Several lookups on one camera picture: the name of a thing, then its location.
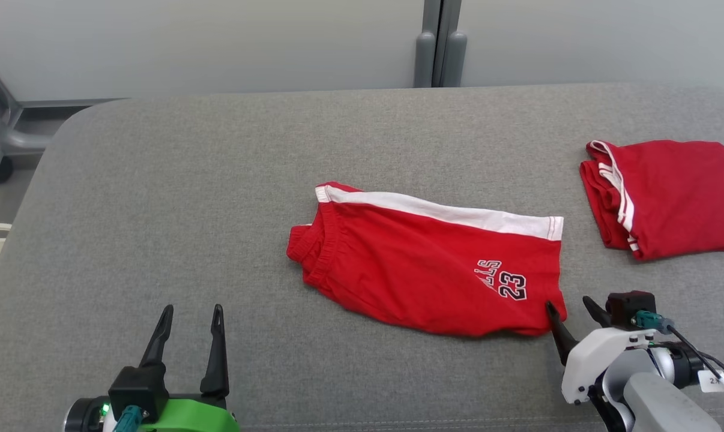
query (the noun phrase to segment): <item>white wall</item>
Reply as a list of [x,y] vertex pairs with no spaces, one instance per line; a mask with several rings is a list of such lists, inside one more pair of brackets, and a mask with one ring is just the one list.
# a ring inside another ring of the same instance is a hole
[[660,80],[724,87],[724,0],[463,0],[463,86]]
[[19,101],[412,87],[423,0],[0,0]]

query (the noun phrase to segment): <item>gray cushion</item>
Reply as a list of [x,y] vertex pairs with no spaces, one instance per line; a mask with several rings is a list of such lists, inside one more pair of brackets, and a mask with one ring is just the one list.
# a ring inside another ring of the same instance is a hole
[[[563,400],[551,336],[383,325],[303,285],[285,256],[290,227],[312,221],[313,186],[330,180],[562,215],[575,336],[596,328],[582,295],[649,290],[724,361],[724,253],[637,263],[605,249],[578,174],[591,139],[724,144],[724,91],[332,91],[84,110],[41,159],[0,257],[0,430],[56,430],[77,398],[104,394],[168,303],[167,388],[197,391],[216,302],[245,430],[603,430],[593,407]],[[686,393],[724,426],[724,394]]]

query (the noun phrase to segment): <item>white stripe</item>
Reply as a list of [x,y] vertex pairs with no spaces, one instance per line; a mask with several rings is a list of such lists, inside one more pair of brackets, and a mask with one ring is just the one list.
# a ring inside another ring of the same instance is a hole
[[629,197],[629,192],[626,191],[626,184],[623,181],[623,175],[618,169],[618,165],[615,164],[615,158],[612,155],[612,151],[610,151],[610,147],[608,147],[604,142],[601,142],[601,140],[593,140],[589,143],[589,145],[595,150],[607,153],[607,155],[610,156],[612,167],[609,167],[609,170],[611,170],[612,177],[614,177],[614,179],[608,178],[603,174],[603,169],[608,169],[607,165],[604,164],[600,164],[600,175],[607,178],[607,180],[610,181],[610,183],[620,192],[621,205],[618,211],[618,221],[623,225],[623,227],[625,227],[626,232],[631,233],[634,225],[634,202],[631,197]]
[[450,207],[393,192],[346,192],[332,186],[318,186],[319,202],[368,204],[390,210],[404,211],[450,224],[499,233],[518,233],[546,240],[562,240],[564,219],[560,216],[539,218],[482,208]]

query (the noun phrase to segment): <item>floor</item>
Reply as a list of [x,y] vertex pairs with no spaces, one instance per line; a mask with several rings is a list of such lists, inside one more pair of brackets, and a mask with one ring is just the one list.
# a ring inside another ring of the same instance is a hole
[[86,107],[27,107],[14,128],[26,134],[54,135],[64,121]]
[[33,175],[32,169],[15,170],[4,184],[0,184],[0,222],[11,224],[16,219]]

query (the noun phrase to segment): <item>metal frame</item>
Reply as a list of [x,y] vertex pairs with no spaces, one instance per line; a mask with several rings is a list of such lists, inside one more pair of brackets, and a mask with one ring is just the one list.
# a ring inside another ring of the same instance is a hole
[[412,79],[412,87],[432,86],[436,35],[439,33],[441,8],[441,0],[423,0],[422,33],[418,35],[415,42],[415,77]]
[[47,135],[25,134],[14,130],[22,108],[10,91],[0,80],[0,150],[10,154],[18,151],[43,151],[52,137]]
[[460,87],[468,37],[458,30],[461,0],[444,0],[432,74],[432,87]]

